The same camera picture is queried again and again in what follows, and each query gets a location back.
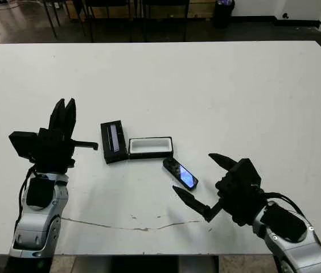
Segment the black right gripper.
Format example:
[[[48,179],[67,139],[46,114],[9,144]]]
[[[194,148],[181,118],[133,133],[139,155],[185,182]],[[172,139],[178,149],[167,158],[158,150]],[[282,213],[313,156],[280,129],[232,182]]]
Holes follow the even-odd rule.
[[[236,165],[236,161],[217,153],[208,156],[221,168],[229,171]],[[260,188],[261,178],[239,178],[236,175],[225,175],[215,185],[218,202],[210,208],[198,201],[188,191],[172,186],[180,199],[191,209],[202,215],[210,222],[221,210],[232,216],[233,222],[239,226],[251,225],[256,215],[263,208],[263,190]]]

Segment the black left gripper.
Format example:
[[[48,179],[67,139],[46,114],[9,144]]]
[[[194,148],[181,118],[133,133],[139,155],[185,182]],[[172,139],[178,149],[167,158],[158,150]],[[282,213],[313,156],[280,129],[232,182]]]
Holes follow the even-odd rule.
[[[73,140],[76,124],[76,103],[71,98],[65,107],[60,99],[50,116],[48,129],[40,128],[32,152],[32,162],[41,173],[66,173],[73,168],[76,147],[98,150],[98,143]]]

